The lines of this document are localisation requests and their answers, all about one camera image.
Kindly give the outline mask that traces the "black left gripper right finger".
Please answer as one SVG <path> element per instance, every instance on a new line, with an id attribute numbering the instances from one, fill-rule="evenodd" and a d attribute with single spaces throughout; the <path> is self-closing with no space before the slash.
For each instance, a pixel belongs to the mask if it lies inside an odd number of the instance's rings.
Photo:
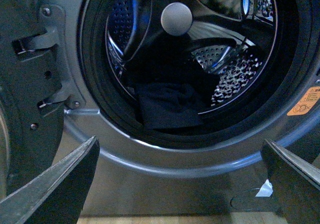
<path id="1" fill-rule="evenodd" d="M 265 139 L 261 156 L 286 221 L 318 224 L 320 170 L 271 139 Z"/>

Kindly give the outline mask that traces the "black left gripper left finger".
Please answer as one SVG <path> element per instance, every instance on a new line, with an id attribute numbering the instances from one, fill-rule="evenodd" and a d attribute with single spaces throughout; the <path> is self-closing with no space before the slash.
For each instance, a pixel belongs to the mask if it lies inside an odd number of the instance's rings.
<path id="1" fill-rule="evenodd" d="M 2 224 L 75 224 L 91 188 L 100 145 L 96 136 L 0 202 Z"/>

